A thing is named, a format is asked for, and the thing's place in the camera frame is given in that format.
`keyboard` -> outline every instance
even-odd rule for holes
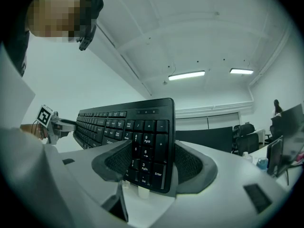
[[[132,140],[132,162],[124,179],[161,193],[170,190],[175,106],[170,98],[79,111],[73,137],[83,149]]]

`bottle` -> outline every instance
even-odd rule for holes
[[[248,152],[243,152],[243,157],[252,163],[252,156]]]
[[[256,166],[258,168],[260,168],[262,171],[266,172],[267,165],[268,165],[268,158],[266,158],[266,157],[258,158],[257,163],[256,163]]]

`fluorescent light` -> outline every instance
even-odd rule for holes
[[[231,74],[252,74],[253,70],[250,69],[241,69],[241,68],[232,68],[230,69]]]
[[[169,76],[169,80],[175,80],[175,79],[181,79],[181,78],[191,78],[191,77],[204,76],[204,75],[205,75],[205,71],[185,73],[185,74],[176,74],[176,75]]]

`white ceiling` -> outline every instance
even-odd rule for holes
[[[248,85],[277,50],[288,22],[275,0],[104,0],[98,18],[151,94]],[[232,67],[254,74],[231,75]],[[205,76],[168,81],[173,73],[198,70]]]

